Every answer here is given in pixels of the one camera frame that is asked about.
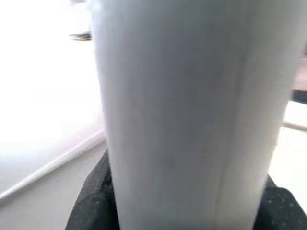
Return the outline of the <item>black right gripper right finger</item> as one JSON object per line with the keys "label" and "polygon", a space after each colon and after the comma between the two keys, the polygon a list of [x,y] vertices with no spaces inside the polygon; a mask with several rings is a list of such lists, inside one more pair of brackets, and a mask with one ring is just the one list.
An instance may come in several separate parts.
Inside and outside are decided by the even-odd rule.
{"label": "black right gripper right finger", "polygon": [[305,230],[307,216],[292,193],[268,177],[258,210],[259,230]]}

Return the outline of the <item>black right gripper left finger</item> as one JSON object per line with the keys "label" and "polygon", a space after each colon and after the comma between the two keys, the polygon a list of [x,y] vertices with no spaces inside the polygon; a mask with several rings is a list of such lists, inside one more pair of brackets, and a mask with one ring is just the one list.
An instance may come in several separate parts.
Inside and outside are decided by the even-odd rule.
{"label": "black right gripper left finger", "polygon": [[120,229],[108,152],[86,177],[65,229]]}

